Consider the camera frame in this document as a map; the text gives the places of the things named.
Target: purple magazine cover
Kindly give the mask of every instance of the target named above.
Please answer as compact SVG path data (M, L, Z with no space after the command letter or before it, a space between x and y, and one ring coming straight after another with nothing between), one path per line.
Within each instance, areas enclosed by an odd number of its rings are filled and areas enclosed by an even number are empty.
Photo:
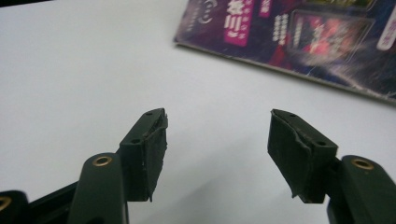
M190 0L176 43L396 103L396 0Z

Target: small hole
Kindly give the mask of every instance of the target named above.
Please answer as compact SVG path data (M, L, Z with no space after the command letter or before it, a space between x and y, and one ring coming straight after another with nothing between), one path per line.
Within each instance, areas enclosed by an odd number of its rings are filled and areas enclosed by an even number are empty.
M99 157L92 162L94 166L105 166L111 163L113 159L111 157Z
M93 219L89 220L87 224L103 224L105 220L102 217L94 217Z
M98 164L103 164L108 162L108 158L100 158L99 160L96 161Z
M361 169L364 169L364 170L373 170L374 169L374 166L370 162L360 160L360 159L353 160L352 164L354 164L355 166L357 166Z
M138 143L140 143L140 139L133 139L131 142L132 142L133 144L138 144Z

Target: white table surface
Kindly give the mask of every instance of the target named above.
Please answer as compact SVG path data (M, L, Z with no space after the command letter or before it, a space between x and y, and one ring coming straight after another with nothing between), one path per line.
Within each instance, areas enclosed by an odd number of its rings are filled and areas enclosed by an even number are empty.
M396 179L396 107L177 47L187 0L63 0L0 8L0 191L38 199L115 152L164 107L168 150L135 224L328 223L292 199L267 154L270 111L288 110Z

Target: brass rivet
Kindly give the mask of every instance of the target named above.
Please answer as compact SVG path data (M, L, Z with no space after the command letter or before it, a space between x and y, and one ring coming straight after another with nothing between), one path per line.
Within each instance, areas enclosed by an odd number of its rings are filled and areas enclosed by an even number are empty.
M6 209L12 202L10 197L0 197L0 212Z
M112 160L113 160L113 159L111 159L111 157L104 156L104 157L96 158L96 159L92 162L92 164L93 164L94 166L106 166L106 165L108 165L109 163L111 163Z
M363 169L363 170L373 170L374 166L365 160L361 160L361 159L355 159L352 161L352 164L354 164L355 166Z

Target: clamp jaw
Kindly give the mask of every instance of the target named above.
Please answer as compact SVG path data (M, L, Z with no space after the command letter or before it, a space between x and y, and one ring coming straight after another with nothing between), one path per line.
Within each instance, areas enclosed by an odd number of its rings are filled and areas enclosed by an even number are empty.
M396 223L396 186L374 161L335 157L338 146L290 112L272 111L268 153L292 196L323 203L329 195L331 224Z
M28 203L21 191L0 192L2 224L126 224L127 202L152 200L166 150L163 108L142 115L116 153L87 159L79 181Z

